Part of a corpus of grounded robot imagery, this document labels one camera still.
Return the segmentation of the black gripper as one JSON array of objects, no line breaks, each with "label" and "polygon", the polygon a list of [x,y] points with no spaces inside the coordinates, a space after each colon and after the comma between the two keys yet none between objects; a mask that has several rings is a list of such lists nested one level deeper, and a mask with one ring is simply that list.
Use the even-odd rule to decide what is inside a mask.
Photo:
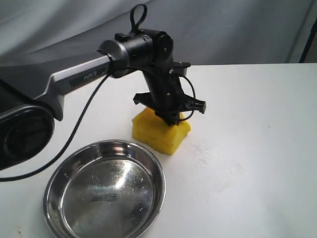
[{"label": "black gripper", "polygon": [[[156,77],[154,74],[144,72],[149,92],[135,94],[133,101],[142,104],[163,115],[162,119],[168,126],[180,123],[180,112],[198,111],[205,113],[206,102],[196,98],[192,82],[183,74],[172,73],[167,80]],[[180,78],[184,78],[190,85],[193,95],[184,93]]]}]

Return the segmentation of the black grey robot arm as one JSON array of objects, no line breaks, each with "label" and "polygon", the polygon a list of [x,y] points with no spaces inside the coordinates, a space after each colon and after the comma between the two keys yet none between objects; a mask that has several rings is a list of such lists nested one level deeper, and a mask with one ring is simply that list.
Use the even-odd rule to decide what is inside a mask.
[{"label": "black grey robot arm", "polygon": [[0,67],[0,167],[23,163],[50,141],[54,121],[63,118],[64,96],[103,77],[121,78],[141,71],[149,88],[134,96],[168,125],[181,112],[204,113],[206,104],[184,93],[179,78],[190,64],[173,60],[173,40],[163,31],[117,33],[90,54],[63,59],[21,60]]}]

